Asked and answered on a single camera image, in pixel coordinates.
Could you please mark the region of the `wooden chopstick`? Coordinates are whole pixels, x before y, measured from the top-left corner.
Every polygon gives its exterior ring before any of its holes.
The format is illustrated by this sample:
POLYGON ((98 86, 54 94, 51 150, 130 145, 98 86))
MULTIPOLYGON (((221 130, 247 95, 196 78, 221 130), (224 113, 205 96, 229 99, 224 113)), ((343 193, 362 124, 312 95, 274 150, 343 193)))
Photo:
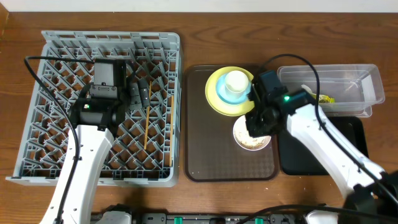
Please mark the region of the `wooden chopstick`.
POLYGON ((149 83, 149 105, 147 106, 147 111, 146 111, 146 129, 145 129, 145 135, 144 135, 144 150, 145 151, 147 149, 151 94, 152 94, 152 81, 150 81, 150 83, 149 83))
POLYGON ((170 114, 170 151, 169 151, 169 167, 172 167, 172 153, 173 153, 173 134, 174 134, 174 96, 172 95, 171 98, 171 114, 170 114))

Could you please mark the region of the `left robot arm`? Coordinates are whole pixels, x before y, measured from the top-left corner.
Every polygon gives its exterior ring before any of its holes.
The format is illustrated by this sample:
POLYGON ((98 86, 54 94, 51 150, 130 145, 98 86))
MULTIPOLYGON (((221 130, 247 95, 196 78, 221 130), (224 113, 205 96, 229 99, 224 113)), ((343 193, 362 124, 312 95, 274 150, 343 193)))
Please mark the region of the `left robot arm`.
POLYGON ((127 81, 85 85, 70 108, 66 158, 42 223, 89 223, 100 172, 131 104, 127 81))

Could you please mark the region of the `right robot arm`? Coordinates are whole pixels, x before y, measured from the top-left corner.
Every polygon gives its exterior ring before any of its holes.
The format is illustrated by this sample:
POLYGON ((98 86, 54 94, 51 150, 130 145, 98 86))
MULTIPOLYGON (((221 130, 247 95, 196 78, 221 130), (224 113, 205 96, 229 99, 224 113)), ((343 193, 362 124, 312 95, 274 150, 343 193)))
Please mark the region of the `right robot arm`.
POLYGON ((307 223, 397 223, 397 173, 388 174, 364 156, 330 122, 318 102, 305 90, 251 90, 254 109, 246 114, 252 137, 277 134, 285 129, 300 141, 329 173, 345 204, 288 205, 306 210, 307 223))

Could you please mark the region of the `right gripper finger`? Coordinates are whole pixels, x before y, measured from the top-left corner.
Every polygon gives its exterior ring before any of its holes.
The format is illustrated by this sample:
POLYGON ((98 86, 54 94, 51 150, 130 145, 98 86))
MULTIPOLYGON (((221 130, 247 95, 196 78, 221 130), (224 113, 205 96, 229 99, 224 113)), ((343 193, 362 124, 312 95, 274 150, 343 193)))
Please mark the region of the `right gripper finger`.
POLYGON ((258 138, 264 136, 263 133, 263 122, 261 120, 261 115, 253 108, 250 112, 245 114, 246 118, 246 129, 250 137, 258 138))
POLYGON ((262 121, 261 134, 263 136, 271 136, 279 134, 282 130, 282 122, 278 120, 262 121))

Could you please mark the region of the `white bowl with food residue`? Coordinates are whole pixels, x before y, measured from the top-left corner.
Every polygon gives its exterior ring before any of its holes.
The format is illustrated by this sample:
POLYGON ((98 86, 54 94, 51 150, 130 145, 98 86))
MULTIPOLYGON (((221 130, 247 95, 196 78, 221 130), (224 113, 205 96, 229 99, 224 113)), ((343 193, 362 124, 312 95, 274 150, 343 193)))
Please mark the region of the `white bowl with food residue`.
POLYGON ((270 142, 270 136, 258 138, 250 137, 246 127, 245 115, 240 116, 233 125, 233 137, 235 141, 245 150, 259 151, 265 148, 270 142))

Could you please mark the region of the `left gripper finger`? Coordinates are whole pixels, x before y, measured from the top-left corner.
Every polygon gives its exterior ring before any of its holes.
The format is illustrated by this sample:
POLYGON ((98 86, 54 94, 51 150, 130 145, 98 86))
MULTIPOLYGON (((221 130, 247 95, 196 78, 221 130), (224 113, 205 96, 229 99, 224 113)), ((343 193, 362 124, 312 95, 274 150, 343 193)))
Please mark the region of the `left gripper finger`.
POLYGON ((139 86, 137 83, 129 84, 129 94, 131 98, 129 109, 131 111, 141 109, 142 108, 141 96, 139 92, 139 86))
POLYGON ((139 94, 141 98, 141 104, 143 107, 148 107, 150 104, 149 98, 149 84, 145 79, 141 79, 138 81, 139 86, 139 94))

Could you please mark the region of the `green yellow snack wrapper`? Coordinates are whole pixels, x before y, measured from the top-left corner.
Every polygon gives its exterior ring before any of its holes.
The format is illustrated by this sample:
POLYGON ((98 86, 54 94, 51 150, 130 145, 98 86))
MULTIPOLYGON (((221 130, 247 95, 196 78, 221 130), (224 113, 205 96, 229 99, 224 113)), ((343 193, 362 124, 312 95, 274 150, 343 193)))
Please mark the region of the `green yellow snack wrapper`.
MULTIPOLYGON (((309 92, 314 98, 316 98, 316 94, 308 86, 301 85, 301 87, 309 92)), ((320 95, 319 103, 335 103, 335 99, 327 95, 320 95)))

